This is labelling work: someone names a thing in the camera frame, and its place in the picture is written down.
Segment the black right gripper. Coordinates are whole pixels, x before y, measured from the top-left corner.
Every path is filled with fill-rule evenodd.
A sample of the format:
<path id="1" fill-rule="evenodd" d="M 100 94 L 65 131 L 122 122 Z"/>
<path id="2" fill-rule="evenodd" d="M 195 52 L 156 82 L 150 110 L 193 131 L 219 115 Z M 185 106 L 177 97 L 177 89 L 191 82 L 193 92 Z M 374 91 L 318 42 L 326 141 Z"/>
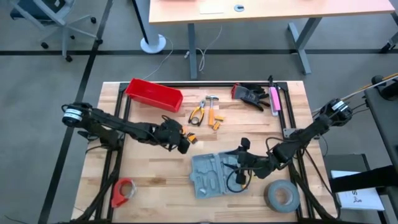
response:
<path id="1" fill-rule="evenodd" d="M 270 156 L 257 156 L 248 152 L 251 142 L 248 138 L 241 139 L 241 145 L 237 150 L 229 151 L 228 155 L 237 155 L 239 167 L 232 164 L 223 163 L 224 166 L 230 169 L 238 169 L 236 176 L 237 184 L 245 184 L 246 176 L 244 171 L 252 171 L 254 174 L 260 178 L 265 179 L 273 171 L 275 171 L 275 161 Z"/>

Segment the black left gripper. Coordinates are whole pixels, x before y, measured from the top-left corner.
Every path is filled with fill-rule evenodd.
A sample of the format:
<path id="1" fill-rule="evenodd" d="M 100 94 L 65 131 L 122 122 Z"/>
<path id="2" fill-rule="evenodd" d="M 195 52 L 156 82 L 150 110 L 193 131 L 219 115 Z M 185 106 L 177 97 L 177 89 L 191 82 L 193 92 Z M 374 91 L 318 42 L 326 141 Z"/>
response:
<path id="1" fill-rule="evenodd" d="M 177 149 L 179 153 L 186 154 L 190 147 L 183 126 L 174 119 L 164 119 L 164 122 L 155 128 L 154 137 L 159 145 L 168 151 Z"/>

